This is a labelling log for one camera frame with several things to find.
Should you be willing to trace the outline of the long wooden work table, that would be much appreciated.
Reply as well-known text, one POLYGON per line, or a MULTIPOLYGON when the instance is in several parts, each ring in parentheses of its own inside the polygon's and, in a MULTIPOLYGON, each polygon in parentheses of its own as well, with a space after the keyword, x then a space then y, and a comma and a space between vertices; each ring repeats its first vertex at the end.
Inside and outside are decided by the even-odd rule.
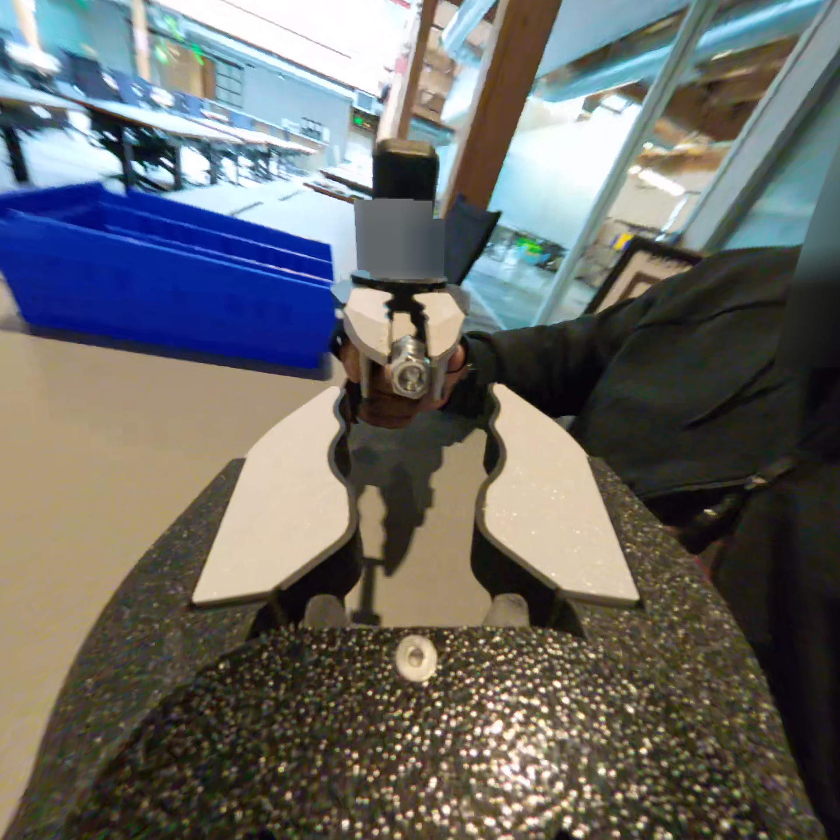
POLYGON ((164 160, 169 164, 172 178, 171 189, 174 192, 183 190, 185 179, 182 146, 186 141, 201 139, 198 133, 184 130, 183 120, 170 114, 143 110, 115 101, 60 96, 25 87, 10 80, 2 80, 1 94, 2 104, 8 106, 38 106, 68 113, 86 113, 94 128, 105 129, 106 134, 111 137, 112 144, 116 147, 111 154, 121 164, 119 182, 127 192, 142 188, 159 192, 162 189, 134 167, 134 150, 138 146, 137 132, 141 130, 153 135, 154 139, 164 146, 164 160))

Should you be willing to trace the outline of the blue plastic bin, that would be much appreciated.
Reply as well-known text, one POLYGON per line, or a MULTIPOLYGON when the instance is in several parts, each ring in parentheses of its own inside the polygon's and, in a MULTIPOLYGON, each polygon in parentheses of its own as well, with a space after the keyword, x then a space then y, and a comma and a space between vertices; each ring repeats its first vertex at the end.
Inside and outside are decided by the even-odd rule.
POLYGON ((332 257, 316 239, 98 182, 2 193, 2 275, 38 332, 319 371, 332 257))

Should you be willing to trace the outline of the black picture frame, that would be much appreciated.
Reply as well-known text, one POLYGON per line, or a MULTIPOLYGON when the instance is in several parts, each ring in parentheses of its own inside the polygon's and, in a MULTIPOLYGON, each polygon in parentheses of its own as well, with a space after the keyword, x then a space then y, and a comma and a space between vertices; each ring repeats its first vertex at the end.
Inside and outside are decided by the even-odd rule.
POLYGON ((659 282, 687 272, 702 259, 696 251, 635 235, 582 313, 595 314, 636 299, 659 282))

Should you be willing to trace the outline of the silver hex nut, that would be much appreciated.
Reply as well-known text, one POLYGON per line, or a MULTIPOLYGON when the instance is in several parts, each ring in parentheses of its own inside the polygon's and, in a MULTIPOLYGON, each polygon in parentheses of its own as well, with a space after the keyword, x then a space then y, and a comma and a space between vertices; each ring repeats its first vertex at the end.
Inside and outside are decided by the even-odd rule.
POLYGON ((424 397, 432 380, 431 363, 424 356, 408 354, 390 365, 390 383, 395 394, 410 400, 424 397))

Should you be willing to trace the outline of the person's right forearm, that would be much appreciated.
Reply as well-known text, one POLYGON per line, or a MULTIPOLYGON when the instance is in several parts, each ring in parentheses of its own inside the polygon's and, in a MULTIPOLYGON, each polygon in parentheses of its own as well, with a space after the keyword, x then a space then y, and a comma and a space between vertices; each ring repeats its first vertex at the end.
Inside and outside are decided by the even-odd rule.
POLYGON ((504 385, 552 418, 586 413, 591 400, 639 398, 649 391, 652 362, 641 350, 643 326, 660 303, 650 290, 633 300, 551 325, 470 332, 459 349, 451 413, 483 413, 491 385, 504 385))

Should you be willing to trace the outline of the black office chair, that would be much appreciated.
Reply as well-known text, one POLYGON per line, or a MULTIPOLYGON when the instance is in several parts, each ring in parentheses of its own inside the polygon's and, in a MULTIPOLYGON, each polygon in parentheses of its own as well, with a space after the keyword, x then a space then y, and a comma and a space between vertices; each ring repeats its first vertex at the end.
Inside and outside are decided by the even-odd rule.
POLYGON ((448 284, 462 285, 500 218, 501 212, 473 206, 462 193, 455 197, 444 219, 444 276, 448 284))

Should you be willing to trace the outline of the row of dark office chairs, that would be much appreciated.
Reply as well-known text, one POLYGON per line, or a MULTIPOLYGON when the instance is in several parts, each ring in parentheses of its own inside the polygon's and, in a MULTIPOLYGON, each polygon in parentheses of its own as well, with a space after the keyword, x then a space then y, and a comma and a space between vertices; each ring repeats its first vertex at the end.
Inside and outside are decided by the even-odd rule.
POLYGON ((62 55, 61 65, 68 83, 86 98, 178 113, 190 119, 206 117, 204 101, 192 94, 170 92, 141 77, 109 69, 95 59, 66 50, 62 55))

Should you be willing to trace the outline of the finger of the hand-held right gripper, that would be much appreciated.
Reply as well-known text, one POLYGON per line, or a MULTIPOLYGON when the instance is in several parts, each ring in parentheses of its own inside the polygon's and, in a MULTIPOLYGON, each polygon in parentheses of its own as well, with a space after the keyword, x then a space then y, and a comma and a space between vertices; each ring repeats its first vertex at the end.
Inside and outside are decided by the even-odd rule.
POLYGON ((461 338, 469 314, 469 295, 461 287, 444 287, 419 294, 424 318, 423 345, 429 366, 427 395, 442 398, 448 363, 461 338))
POLYGON ((392 383, 393 292, 354 287, 343 307, 343 367, 363 396, 396 394, 392 383))

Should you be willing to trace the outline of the row of office tables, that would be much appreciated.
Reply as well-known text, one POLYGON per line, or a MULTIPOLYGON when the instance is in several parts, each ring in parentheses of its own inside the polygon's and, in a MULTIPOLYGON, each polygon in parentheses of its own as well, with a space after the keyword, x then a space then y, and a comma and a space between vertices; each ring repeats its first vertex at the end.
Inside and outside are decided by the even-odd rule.
POLYGON ((220 135, 217 142, 238 148, 238 156, 254 157, 252 168, 259 174, 257 180, 275 177, 288 178, 299 175, 306 186, 323 194, 372 197, 371 170, 356 171, 345 165, 328 166, 333 152, 323 143, 298 137, 287 140, 285 136, 238 128, 213 120, 198 120, 204 128, 220 135))

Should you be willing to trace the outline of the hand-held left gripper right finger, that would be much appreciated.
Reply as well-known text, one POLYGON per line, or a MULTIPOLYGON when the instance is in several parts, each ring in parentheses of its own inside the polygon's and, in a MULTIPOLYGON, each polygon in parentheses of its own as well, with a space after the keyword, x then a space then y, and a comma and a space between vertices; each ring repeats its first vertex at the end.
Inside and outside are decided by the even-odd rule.
POLYGON ((613 520, 581 446, 513 390, 487 397, 486 477, 474 576, 521 626, 578 628, 574 606, 640 606, 613 520))

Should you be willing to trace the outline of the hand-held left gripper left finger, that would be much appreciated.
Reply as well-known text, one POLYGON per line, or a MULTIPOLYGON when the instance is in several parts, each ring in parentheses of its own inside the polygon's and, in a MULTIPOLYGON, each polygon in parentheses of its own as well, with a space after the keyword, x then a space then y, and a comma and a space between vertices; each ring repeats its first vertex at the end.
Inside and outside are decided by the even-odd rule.
POLYGON ((195 584, 195 608, 273 603, 293 623, 349 624, 361 541, 344 397, 328 387, 248 451, 195 584))

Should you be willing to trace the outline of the person's right hand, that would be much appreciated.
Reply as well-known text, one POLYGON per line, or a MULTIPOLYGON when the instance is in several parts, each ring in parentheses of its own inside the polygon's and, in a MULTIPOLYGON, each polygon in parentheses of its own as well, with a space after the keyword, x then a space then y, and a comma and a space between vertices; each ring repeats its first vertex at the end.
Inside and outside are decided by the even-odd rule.
POLYGON ((440 397, 427 394, 420 400, 412 400, 400 396, 392 389, 389 370, 382 368, 371 374, 368 395, 362 396, 360 352, 347 337, 337 338, 333 349, 345 373, 342 411, 344 420, 350 424, 362 421, 376 427, 403 428, 417 414, 437 411, 446 406, 457 384, 469 372, 466 339, 461 339, 448 361, 440 397))

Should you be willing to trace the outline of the wooden support post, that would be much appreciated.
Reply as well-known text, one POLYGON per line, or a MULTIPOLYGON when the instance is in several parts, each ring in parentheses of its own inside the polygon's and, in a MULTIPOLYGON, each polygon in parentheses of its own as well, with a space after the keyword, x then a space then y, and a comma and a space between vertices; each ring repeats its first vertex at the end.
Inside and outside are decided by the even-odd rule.
POLYGON ((468 118, 456 134, 441 216, 448 215, 457 196, 488 208, 562 4, 499 2, 468 118))
POLYGON ((384 140, 407 139, 437 5, 437 1, 411 2, 401 47, 379 118, 375 144, 384 140))

